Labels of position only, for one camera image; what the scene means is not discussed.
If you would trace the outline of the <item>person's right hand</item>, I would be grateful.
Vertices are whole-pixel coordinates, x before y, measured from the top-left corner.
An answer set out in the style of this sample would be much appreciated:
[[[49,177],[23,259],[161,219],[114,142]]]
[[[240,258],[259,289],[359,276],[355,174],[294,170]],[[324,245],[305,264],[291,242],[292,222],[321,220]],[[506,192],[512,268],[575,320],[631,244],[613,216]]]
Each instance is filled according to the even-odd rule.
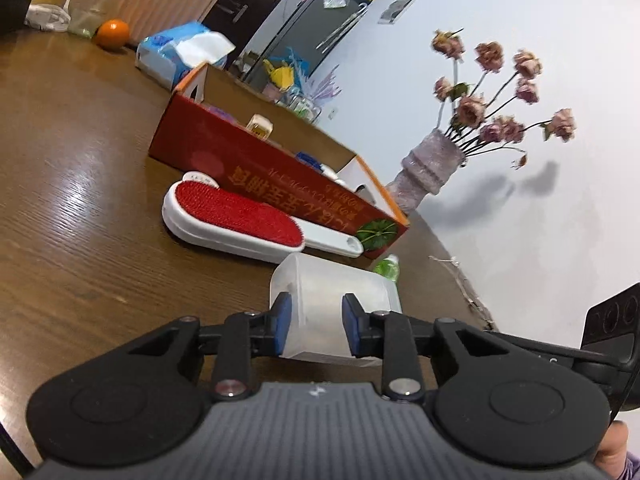
[[[611,479],[639,479],[639,457],[628,451],[628,437],[628,426],[621,420],[614,420],[598,447],[594,464]]]

